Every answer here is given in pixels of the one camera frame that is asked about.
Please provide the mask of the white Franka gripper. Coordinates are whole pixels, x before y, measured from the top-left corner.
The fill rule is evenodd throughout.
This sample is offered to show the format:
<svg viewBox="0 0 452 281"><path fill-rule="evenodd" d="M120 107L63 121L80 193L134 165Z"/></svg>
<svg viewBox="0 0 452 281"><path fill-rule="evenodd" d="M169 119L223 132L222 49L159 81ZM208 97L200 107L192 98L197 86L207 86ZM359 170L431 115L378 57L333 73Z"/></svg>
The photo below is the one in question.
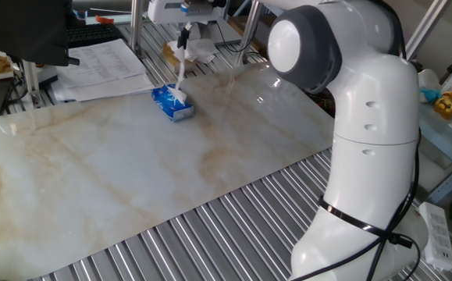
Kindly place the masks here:
<svg viewBox="0 0 452 281"><path fill-rule="evenodd" d="M185 50L192 23L216 21L223 16L226 0L151 0L148 17L153 23L187 23L177 48Z"/></svg>

